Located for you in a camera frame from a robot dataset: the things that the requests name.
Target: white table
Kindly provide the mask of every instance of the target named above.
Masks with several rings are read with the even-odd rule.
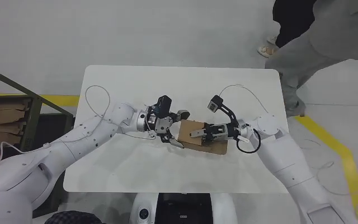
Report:
[[[111,105],[129,102],[145,109],[144,104],[155,104],[160,96],[168,95],[172,112],[186,109],[191,120],[228,122],[224,113],[214,114],[207,105],[225,86],[236,83],[252,90],[288,130],[279,74],[269,69],[237,68],[89,66],[75,125],[94,116],[84,99],[90,85],[107,89]],[[254,119],[265,113],[242,88],[228,88],[222,97],[237,118]],[[103,90],[89,90],[88,99],[96,111],[104,111],[107,96]],[[176,136],[179,127],[176,123],[171,128]],[[249,144],[241,147],[253,150]],[[256,154],[239,152],[234,141],[229,141],[227,154],[220,156],[176,148],[159,138],[146,141],[120,134],[69,167],[64,188],[68,192],[287,193]]]

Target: black cable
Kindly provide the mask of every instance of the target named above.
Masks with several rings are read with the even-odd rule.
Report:
[[[257,152],[259,149],[260,149],[260,146],[261,146],[261,136],[260,136],[260,134],[258,133],[258,131],[256,131],[256,129],[253,129],[253,132],[255,132],[256,134],[257,134],[257,138],[258,138],[258,146],[257,146],[257,148],[254,150],[254,151],[244,151],[244,150],[242,150],[240,147],[239,147],[239,139],[237,138],[236,139],[236,147],[238,148],[238,150],[240,150],[241,152],[243,152],[243,153],[247,153],[247,154],[252,154],[252,153],[255,153],[255,152]]]

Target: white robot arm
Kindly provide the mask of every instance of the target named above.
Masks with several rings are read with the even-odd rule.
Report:
[[[147,111],[118,104],[104,118],[94,116],[34,152],[0,161],[0,223],[31,223],[32,210],[50,195],[63,171],[116,133],[154,130],[162,142],[183,147],[171,135],[170,126],[190,114],[186,110],[170,113],[170,105],[167,96],[160,97]]]
[[[192,137],[201,137],[203,141],[235,139],[240,151],[257,152],[266,168],[283,183],[292,196],[302,224],[348,223],[311,173],[301,148],[278,125],[273,115],[259,116],[251,122],[237,120],[234,113],[223,104],[223,99],[217,95],[208,108],[212,112],[222,110],[230,117],[231,122],[205,124],[204,129],[191,132]],[[261,142],[271,136],[275,139]],[[255,150],[243,151],[238,145],[239,141],[250,142]]]

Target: white floor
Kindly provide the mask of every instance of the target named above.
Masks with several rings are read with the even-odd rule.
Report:
[[[272,22],[273,2],[2,0],[0,73],[38,94],[78,95],[84,69],[91,64],[262,68],[265,59],[256,48],[279,28]],[[356,71],[353,61],[324,69],[300,95],[305,102],[330,104],[308,105],[307,114],[349,147],[357,162]],[[15,91],[0,83],[0,92]],[[289,127],[311,167],[335,162],[320,171],[322,184],[346,193],[338,156],[294,119],[289,119]],[[350,197],[330,196],[350,223],[357,223]],[[70,193],[60,210],[93,212],[108,224],[126,223],[134,197]],[[240,223],[299,223],[287,194],[233,197]],[[34,223],[44,223],[47,218],[37,218]]]

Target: cardboard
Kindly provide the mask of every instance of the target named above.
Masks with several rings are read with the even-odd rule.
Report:
[[[0,124],[6,124],[11,122],[16,122],[20,118],[25,116],[24,111],[19,110],[0,110]]]
[[[201,138],[190,137],[190,132],[193,130],[202,129],[204,123],[192,120],[182,120],[178,141],[181,142],[185,148],[197,150],[201,152],[210,152],[218,155],[226,154],[228,150],[228,141],[214,141],[203,145]]]
[[[0,132],[23,134],[22,129],[26,122],[14,122],[7,124],[0,124]]]
[[[21,137],[15,136],[10,133],[3,133],[0,132],[0,142],[7,142],[10,144],[17,144],[20,143]]]
[[[15,102],[0,102],[0,110],[28,110],[29,109],[30,99],[26,100],[17,100]]]

